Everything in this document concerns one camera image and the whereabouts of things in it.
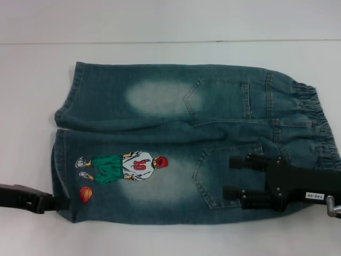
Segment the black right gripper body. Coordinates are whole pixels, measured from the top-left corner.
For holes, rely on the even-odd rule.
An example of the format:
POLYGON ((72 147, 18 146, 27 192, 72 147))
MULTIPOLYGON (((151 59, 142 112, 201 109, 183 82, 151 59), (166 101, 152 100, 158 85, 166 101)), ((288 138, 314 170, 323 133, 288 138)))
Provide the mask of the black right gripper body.
POLYGON ((275 211, 293 202, 326 205, 328 195, 341 205, 341 171, 306 169, 281 158, 266 160, 265 184, 275 194, 275 211))

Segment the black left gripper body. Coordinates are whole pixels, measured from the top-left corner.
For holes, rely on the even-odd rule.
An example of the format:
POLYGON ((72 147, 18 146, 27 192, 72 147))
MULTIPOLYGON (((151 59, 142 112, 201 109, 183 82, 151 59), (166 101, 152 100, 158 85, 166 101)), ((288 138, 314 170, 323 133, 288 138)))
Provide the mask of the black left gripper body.
POLYGON ((0 184, 0 207, 43 214, 45 211, 53 210, 53 196, 22 185, 0 184))

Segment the blue denim shorts basketball print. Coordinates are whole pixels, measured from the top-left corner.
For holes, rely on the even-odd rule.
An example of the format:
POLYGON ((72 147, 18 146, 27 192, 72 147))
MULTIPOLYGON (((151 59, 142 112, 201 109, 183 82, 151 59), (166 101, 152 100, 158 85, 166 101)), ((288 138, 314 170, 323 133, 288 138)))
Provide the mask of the blue denim shorts basketball print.
POLYGON ((215 225, 276 218, 243 209, 256 157, 341 174, 314 87, 263 68, 78 62, 51 155, 59 215, 78 223, 215 225))

